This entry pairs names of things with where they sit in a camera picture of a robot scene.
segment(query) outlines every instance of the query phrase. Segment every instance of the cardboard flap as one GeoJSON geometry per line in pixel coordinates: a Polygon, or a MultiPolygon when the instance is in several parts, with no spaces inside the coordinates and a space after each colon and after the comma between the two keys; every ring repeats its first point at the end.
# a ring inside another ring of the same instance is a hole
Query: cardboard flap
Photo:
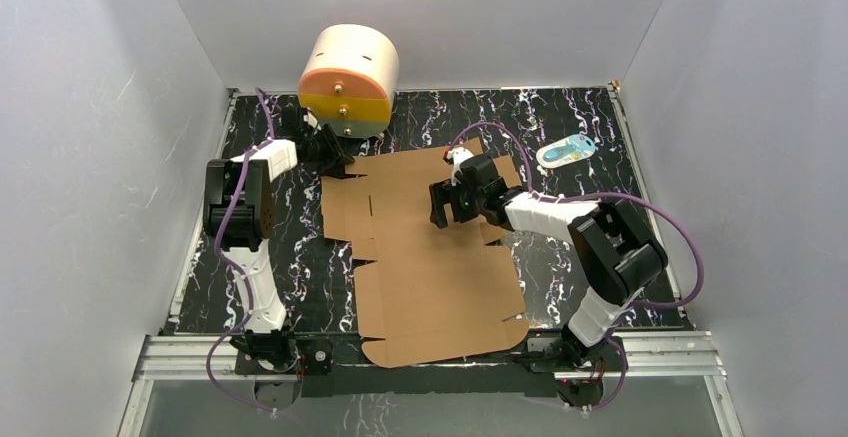
{"type": "Polygon", "coordinates": [[[527,304],[521,293],[512,253],[508,248],[496,245],[483,249],[483,255],[489,267],[492,295],[497,299],[498,317],[503,320],[523,313],[527,304]]]}
{"type": "Polygon", "coordinates": [[[374,244],[374,239],[370,237],[352,239],[350,246],[354,260],[377,260],[377,247],[374,244]]]}
{"type": "Polygon", "coordinates": [[[359,335],[383,338],[386,321],[383,315],[383,289],[380,285],[379,264],[361,265],[353,269],[353,295],[356,298],[356,318],[359,335]]]}
{"type": "Polygon", "coordinates": [[[495,157],[492,160],[495,163],[495,168],[498,169],[498,174],[504,178],[504,182],[506,182],[507,187],[521,185],[521,177],[518,175],[518,171],[515,170],[515,166],[512,164],[512,157],[509,155],[502,155],[500,157],[495,157]]]}
{"type": "Polygon", "coordinates": [[[345,166],[347,175],[368,175],[368,161],[362,157],[355,157],[352,164],[345,166]]]}
{"type": "MultiPolygon", "coordinates": [[[[475,154],[480,139],[463,146],[475,154]]],[[[359,157],[349,179],[322,179],[325,236],[351,242],[354,297],[365,355],[398,367],[514,347],[529,321],[509,249],[485,244],[504,235],[482,218],[438,229],[428,188],[450,177],[445,148],[359,157]]],[[[518,183],[509,156],[495,159],[518,183]]]]}
{"type": "Polygon", "coordinates": [[[321,215],[324,217],[324,237],[349,240],[347,236],[344,181],[321,177],[321,215]]]}
{"type": "Polygon", "coordinates": [[[506,235],[506,230],[494,225],[489,225],[485,220],[480,223],[480,235],[484,244],[491,244],[501,240],[506,235]]]}
{"type": "Polygon", "coordinates": [[[321,214],[324,217],[324,237],[346,240],[354,247],[354,258],[373,260],[376,255],[371,230],[371,201],[367,177],[334,179],[321,177],[321,214]],[[356,249],[357,243],[366,248],[356,249]]]}

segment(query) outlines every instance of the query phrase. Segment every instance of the white wall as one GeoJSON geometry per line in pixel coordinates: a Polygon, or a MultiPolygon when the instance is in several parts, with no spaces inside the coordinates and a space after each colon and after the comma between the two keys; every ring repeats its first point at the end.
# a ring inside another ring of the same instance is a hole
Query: white wall
{"type": "Polygon", "coordinates": [[[848,0],[665,0],[623,82],[652,197],[705,254],[690,310],[750,436],[848,435],[847,16],[848,0]]]}
{"type": "Polygon", "coordinates": [[[3,435],[115,435],[225,102],[176,0],[0,0],[3,435]]]}
{"type": "Polygon", "coordinates": [[[402,89],[624,77],[661,0],[179,0],[228,87],[294,90],[325,27],[385,33],[402,89]]]}

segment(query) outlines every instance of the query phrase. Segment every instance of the wire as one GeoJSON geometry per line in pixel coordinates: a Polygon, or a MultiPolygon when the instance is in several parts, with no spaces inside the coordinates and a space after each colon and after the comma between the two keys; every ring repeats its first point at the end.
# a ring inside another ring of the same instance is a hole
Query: wire
{"type": "Polygon", "coordinates": [[[615,348],[615,350],[618,352],[618,355],[621,356],[621,377],[618,378],[618,383],[615,384],[615,388],[612,390],[610,396],[607,397],[600,404],[592,406],[592,410],[603,409],[604,407],[608,406],[616,397],[618,397],[618,393],[621,392],[621,388],[624,387],[624,378],[627,376],[627,371],[630,370],[630,364],[627,362],[627,354],[624,352],[624,348],[618,345],[618,342],[612,340],[609,336],[607,336],[606,340],[608,344],[615,348]]]}
{"type": "MultiPolygon", "coordinates": [[[[606,361],[606,359],[601,357],[601,371],[598,373],[598,376],[595,377],[593,380],[595,380],[595,381],[601,380],[604,377],[604,372],[606,372],[606,370],[607,370],[607,361],[606,361]]],[[[593,366],[592,367],[592,375],[594,375],[594,374],[595,374],[595,367],[593,366]]]]}
{"type": "Polygon", "coordinates": [[[459,140],[462,139],[462,137],[467,134],[469,130],[476,129],[477,127],[486,126],[494,127],[500,130],[501,132],[509,136],[509,138],[512,140],[512,145],[518,150],[518,154],[521,157],[521,163],[524,165],[524,175],[527,179],[527,188],[529,190],[533,190],[533,172],[531,172],[532,169],[530,168],[530,157],[527,154],[527,149],[523,145],[521,145],[521,141],[518,140],[518,137],[516,137],[515,134],[513,134],[509,131],[509,129],[507,129],[501,124],[498,124],[497,122],[487,122],[485,120],[481,120],[480,122],[475,122],[469,125],[465,129],[463,129],[462,132],[460,132],[459,135],[456,136],[456,138],[453,139],[453,142],[450,143],[447,150],[450,151],[451,149],[456,147],[456,144],[459,142],[459,140]]]}
{"type": "Polygon", "coordinates": [[[596,192],[594,194],[585,194],[585,195],[575,195],[572,197],[551,197],[549,195],[542,195],[538,192],[533,192],[533,197],[538,199],[540,202],[549,202],[554,204],[567,204],[569,202],[582,202],[586,200],[599,200],[599,199],[624,199],[635,204],[638,204],[646,209],[649,209],[665,219],[666,222],[672,225],[677,231],[680,233],[680,236],[683,237],[683,240],[689,244],[689,250],[692,251],[692,257],[695,258],[695,287],[692,288],[692,292],[689,293],[686,297],[675,301],[675,302],[653,302],[649,300],[643,301],[634,301],[634,307],[653,307],[654,309],[676,309],[678,307],[682,307],[693,300],[698,294],[701,293],[701,289],[704,287],[704,260],[701,257],[701,251],[698,250],[698,246],[695,245],[695,240],[683,228],[683,224],[681,224],[677,219],[672,217],[668,212],[663,209],[657,207],[656,205],[640,199],[634,195],[630,194],[622,194],[620,192],[596,192]]]}
{"type": "Polygon", "coordinates": [[[262,112],[265,113],[265,120],[268,121],[268,138],[274,140],[276,135],[274,134],[274,119],[271,118],[271,111],[268,110],[268,104],[265,103],[265,99],[268,99],[268,94],[265,93],[264,90],[256,87],[256,96],[259,97],[259,105],[262,106],[262,112]]]}
{"type": "Polygon", "coordinates": [[[234,334],[243,329],[244,326],[247,325],[248,322],[250,322],[250,318],[252,317],[251,311],[253,309],[253,289],[250,286],[250,280],[248,280],[247,278],[247,271],[245,271],[241,265],[239,265],[224,254],[224,251],[221,248],[221,243],[224,239],[224,232],[227,230],[227,225],[229,225],[230,219],[233,216],[233,212],[235,212],[236,204],[238,203],[238,197],[239,195],[241,195],[241,191],[244,189],[244,183],[247,180],[247,167],[248,162],[250,161],[250,157],[253,156],[253,154],[255,154],[259,149],[265,147],[270,143],[270,140],[266,140],[259,144],[259,146],[249,149],[244,153],[244,160],[241,164],[241,173],[239,173],[239,180],[236,183],[236,188],[233,191],[232,197],[230,198],[230,204],[227,206],[227,210],[224,213],[224,218],[223,220],[221,220],[221,225],[220,227],[218,227],[218,233],[215,234],[215,255],[218,256],[218,259],[220,259],[221,262],[223,262],[229,267],[232,267],[233,271],[237,274],[240,274],[241,278],[244,279],[244,287],[245,289],[247,289],[247,305],[244,306],[244,317],[241,319],[241,322],[239,322],[230,330],[224,332],[220,337],[218,337],[218,339],[215,341],[214,344],[212,344],[212,347],[209,349],[209,353],[206,354],[206,376],[209,377],[209,381],[212,382],[212,385],[214,385],[218,390],[220,390],[230,398],[235,399],[243,404],[256,407],[257,409],[271,412],[271,414],[276,414],[276,407],[271,407],[269,405],[259,403],[255,399],[249,399],[237,392],[234,392],[224,387],[224,385],[221,384],[221,382],[219,382],[218,379],[215,378],[215,375],[212,373],[212,355],[215,353],[215,350],[218,348],[218,346],[221,345],[221,343],[224,342],[224,340],[227,339],[227,337],[232,337],[234,334]]]}

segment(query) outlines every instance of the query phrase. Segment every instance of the black marble surface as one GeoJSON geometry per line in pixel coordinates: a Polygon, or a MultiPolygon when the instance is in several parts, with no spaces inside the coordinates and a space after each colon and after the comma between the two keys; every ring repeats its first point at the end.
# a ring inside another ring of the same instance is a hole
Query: black marble surface
{"type": "MultiPolygon", "coordinates": [[[[281,107],[296,106],[294,96],[277,99],[281,107]]],[[[505,125],[529,147],[536,190],[552,195],[596,191],[640,194],[622,130],[607,89],[602,87],[400,92],[384,137],[348,141],[347,145],[359,155],[443,146],[468,124],[480,120],[505,125]],[[554,170],[537,165],[536,150],[575,133],[595,140],[597,151],[592,157],[554,170]]],[[[258,144],[266,131],[257,98],[238,97],[223,157],[238,155],[258,144]]],[[[484,149],[493,157],[510,154],[516,167],[521,166],[506,136],[485,128],[469,135],[480,136],[484,149]]],[[[295,330],[355,332],[350,244],[322,235],[320,176],[315,167],[299,166],[277,179],[273,188],[279,222],[270,241],[271,261],[295,330]]],[[[573,249],[564,242],[521,232],[508,235],[502,243],[512,251],[527,303],[525,317],[531,327],[561,327],[577,309],[587,288],[582,270],[575,265],[573,249]]],[[[212,239],[206,236],[197,243],[177,333],[217,334],[241,319],[232,276],[218,262],[211,244],[212,239]]],[[[673,300],[667,278],[661,276],[650,285],[645,297],[673,300]]],[[[683,321],[677,311],[640,309],[631,311],[623,325],[680,327],[683,321]]]]}

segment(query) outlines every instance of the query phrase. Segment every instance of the yellow band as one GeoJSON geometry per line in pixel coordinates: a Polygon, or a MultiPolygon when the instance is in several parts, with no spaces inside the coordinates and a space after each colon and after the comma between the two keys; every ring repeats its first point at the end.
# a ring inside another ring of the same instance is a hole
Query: yellow band
{"type": "Polygon", "coordinates": [[[388,122],[392,109],[387,99],[362,99],[338,95],[300,94],[300,105],[308,107],[320,121],[326,119],[388,122]],[[339,109],[347,109],[342,115],[339,109]]]}

